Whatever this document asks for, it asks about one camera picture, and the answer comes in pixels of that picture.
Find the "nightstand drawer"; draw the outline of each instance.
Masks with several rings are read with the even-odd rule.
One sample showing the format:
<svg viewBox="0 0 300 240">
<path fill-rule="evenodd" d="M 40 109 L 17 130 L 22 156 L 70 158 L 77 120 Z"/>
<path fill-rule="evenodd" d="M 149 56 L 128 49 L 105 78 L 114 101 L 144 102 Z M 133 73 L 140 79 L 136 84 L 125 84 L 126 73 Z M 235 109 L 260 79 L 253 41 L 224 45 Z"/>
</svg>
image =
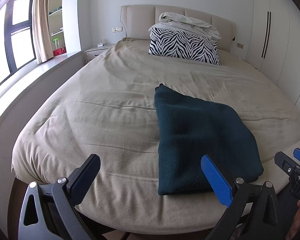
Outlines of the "nightstand drawer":
<svg viewBox="0 0 300 240">
<path fill-rule="evenodd" d="M 86 52 L 86 59 L 92 60 L 95 57 L 99 56 L 102 52 L 105 52 L 107 49 L 100 49 L 100 50 L 94 50 L 94 51 L 87 51 Z"/>
</svg>

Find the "beige upholstered headboard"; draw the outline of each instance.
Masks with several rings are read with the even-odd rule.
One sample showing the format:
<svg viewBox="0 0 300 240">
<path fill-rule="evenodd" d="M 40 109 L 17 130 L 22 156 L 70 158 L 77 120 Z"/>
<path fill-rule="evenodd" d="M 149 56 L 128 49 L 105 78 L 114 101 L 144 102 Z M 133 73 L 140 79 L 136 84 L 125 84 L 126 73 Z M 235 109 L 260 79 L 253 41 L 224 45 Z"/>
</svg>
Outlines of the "beige upholstered headboard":
<svg viewBox="0 0 300 240">
<path fill-rule="evenodd" d="M 235 24 L 221 17 L 182 7 L 166 5 L 124 5 L 121 6 L 121 22 L 126 35 L 137 39 L 150 39 L 149 28 L 159 22 L 159 16 L 164 12 L 175 12 L 188 17 L 204 20 L 214 25 L 221 35 L 218 48 L 230 51 L 235 38 Z"/>
</svg>

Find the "power outlet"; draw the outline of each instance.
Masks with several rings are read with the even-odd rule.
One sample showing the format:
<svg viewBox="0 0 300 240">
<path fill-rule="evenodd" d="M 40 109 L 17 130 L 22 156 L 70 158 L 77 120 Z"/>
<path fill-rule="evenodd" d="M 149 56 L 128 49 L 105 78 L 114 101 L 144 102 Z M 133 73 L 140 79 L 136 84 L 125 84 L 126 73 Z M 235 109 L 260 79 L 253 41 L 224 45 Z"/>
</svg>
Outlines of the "power outlet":
<svg viewBox="0 0 300 240">
<path fill-rule="evenodd" d="M 237 42 L 237 47 L 240 48 L 240 49 L 243 49 L 243 44 L 240 44 L 240 43 Z"/>
<path fill-rule="evenodd" d="M 113 32 L 113 33 L 121 32 L 121 31 L 122 31 L 122 27 L 115 27 L 115 28 L 112 28 L 112 32 Z"/>
</svg>

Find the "wardrobe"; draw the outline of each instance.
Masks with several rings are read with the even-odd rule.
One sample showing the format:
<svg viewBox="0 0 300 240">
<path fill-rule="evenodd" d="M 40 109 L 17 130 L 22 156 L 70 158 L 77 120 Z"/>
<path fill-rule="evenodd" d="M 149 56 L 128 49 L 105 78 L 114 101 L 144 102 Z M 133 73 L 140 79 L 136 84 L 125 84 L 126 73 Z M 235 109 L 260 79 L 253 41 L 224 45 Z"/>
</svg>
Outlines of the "wardrobe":
<svg viewBox="0 0 300 240">
<path fill-rule="evenodd" d="M 300 11 L 292 0 L 254 0 L 246 61 L 300 110 Z"/>
</svg>

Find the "nightstand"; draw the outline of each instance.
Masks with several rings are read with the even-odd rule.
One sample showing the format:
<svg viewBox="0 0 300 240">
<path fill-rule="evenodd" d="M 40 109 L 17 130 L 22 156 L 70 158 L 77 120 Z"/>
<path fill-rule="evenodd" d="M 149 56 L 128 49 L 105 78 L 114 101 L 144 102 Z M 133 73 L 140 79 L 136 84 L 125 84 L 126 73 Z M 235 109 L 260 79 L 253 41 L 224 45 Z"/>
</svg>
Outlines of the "nightstand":
<svg viewBox="0 0 300 240">
<path fill-rule="evenodd" d="M 95 47 L 85 51 L 85 60 L 86 63 L 89 63 L 92 59 L 99 56 L 102 52 L 105 52 L 107 49 L 112 48 L 114 44 L 104 45 L 102 47 Z"/>
</svg>

